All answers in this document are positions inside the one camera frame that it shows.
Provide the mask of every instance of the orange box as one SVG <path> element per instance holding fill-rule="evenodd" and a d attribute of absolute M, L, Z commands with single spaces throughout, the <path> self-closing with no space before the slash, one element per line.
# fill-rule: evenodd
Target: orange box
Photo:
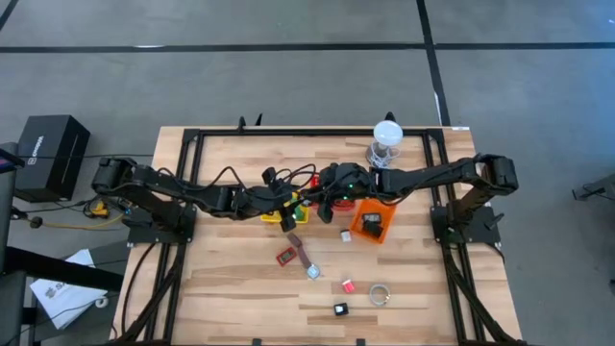
<path fill-rule="evenodd" d="M 355 217 L 353 217 L 353 222 L 350 225 L 350 230 L 357 235 L 364 236 L 369 240 L 382 244 L 384 243 L 384 239 L 386 238 L 386 234 L 388 233 L 388 229 L 390 228 L 391 223 L 393 223 L 393 215 L 395 215 L 396 208 L 397 206 L 386 206 L 376 199 L 363 200 L 358 206 L 358 210 L 355 214 Z M 369 233 L 363 231 L 363 214 L 375 212 L 381 215 L 382 233 L 381 236 L 378 238 L 373 237 Z"/>

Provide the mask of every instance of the wooden table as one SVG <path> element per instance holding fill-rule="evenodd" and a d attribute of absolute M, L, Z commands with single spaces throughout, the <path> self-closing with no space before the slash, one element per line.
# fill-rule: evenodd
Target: wooden table
<path fill-rule="evenodd" d="M 152 162 L 155 168 L 175 170 L 184 129 L 160 129 Z M 443 131 L 450 161 L 475 154 L 469 131 Z M 208 183 L 227 165 L 236 169 L 246 185 L 262 185 L 260 174 L 268 166 L 295 169 L 312 162 L 320 169 L 334 161 L 366 164 L 365 149 L 371 141 L 370 137 L 342 136 L 208 137 L 199 183 Z M 395 167 L 410 170 L 426 166 L 420 138 L 406 137 L 400 148 L 402 154 L 394 160 Z M 185 172 L 190 171 L 190 162 Z M 233 183 L 231 174 L 220 180 L 220 184 Z M 455 189 L 461 197 L 470 186 L 456 185 Z M 279 225 L 265 224 L 258 218 L 233 222 L 200 212 L 194 240 L 187 248 L 173 344 L 250 344 L 255 337 L 262 338 L 264 344 L 354 344 L 357 338 L 365 338 L 368 344 L 455 344 L 450 297 L 441 250 L 433 240 L 430 206 L 428 190 L 414 192 L 397 207 L 383 245 L 358 236 L 351 243 L 341 241 L 339 231 L 349 226 L 352 212 L 337 213 L 329 225 L 312 213 L 309 222 L 294 232 L 321 268 L 322 276 L 316 281 L 306 277 L 297 259 L 285 267 L 277 264 L 276 255 L 290 246 Z M 130 254 L 120 302 L 146 248 L 136 246 Z M 502 259 L 485 245 L 468 248 L 479 297 L 504 330 L 520 338 Z M 159 251 L 158 245 L 136 277 L 127 311 L 129 323 L 152 294 Z M 357 287 L 353 294 L 344 293 L 340 284 L 348 278 Z M 367 295 L 376 283 L 387 284 L 392 292 L 382 308 L 373 306 Z M 343 302 L 348 303 L 350 314 L 335 317 L 332 306 Z M 468 337 L 473 337 L 464 299 L 462 305 Z M 166 306 L 165 301 L 160 305 L 158 337 Z M 119 305 L 114 319 L 118 330 L 121 312 Z"/>

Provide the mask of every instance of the small red object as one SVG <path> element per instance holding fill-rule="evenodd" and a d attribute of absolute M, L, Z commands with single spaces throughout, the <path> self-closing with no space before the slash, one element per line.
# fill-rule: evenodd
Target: small red object
<path fill-rule="evenodd" d="M 277 255 L 276 260 L 278 260 L 280 266 L 285 266 L 287 263 L 289 263 L 292 259 L 296 257 L 297 252 L 295 251 L 295 249 L 289 247 L 288 249 L 282 251 L 279 255 Z"/>
<path fill-rule="evenodd" d="M 342 286 L 344 286 L 344 291 L 346 291 L 346 293 L 351 293 L 355 290 L 355 286 L 353 285 L 353 282 L 350 281 L 350 279 L 343 282 Z"/>

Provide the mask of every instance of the concrete floor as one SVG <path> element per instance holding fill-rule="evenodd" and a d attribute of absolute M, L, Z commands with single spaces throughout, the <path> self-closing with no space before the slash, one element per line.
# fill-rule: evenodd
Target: concrete floor
<path fill-rule="evenodd" d="M 436 43 L 615 41 L 607 0 L 427 3 Z M 20 0 L 0 32 L 0 46 L 422 39 L 415 2 L 398 0 Z M 525 339 L 612 344 L 613 206 L 575 202 L 570 190 L 615 172 L 615 51 L 437 57 L 452 124 L 517 165 L 521 188 L 493 204 L 506 214 L 506 270 Z M 370 125 L 387 111 L 403 125 L 439 124 L 421 50 L 0 55 L 0 81 L 3 141 L 18 140 L 29 115 L 70 113 L 92 131 L 89 154 L 152 153 L 160 126 L 231 125 L 260 112 L 270 125 Z M 95 165 L 84 164 L 75 200 L 91 195 Z M 45 216 L 84 222 L 70 210 Z M 15 223 L 10 244 L 65 256 L 125 237 Z M 100 342 L 108 331 L 49 344 Z"/>

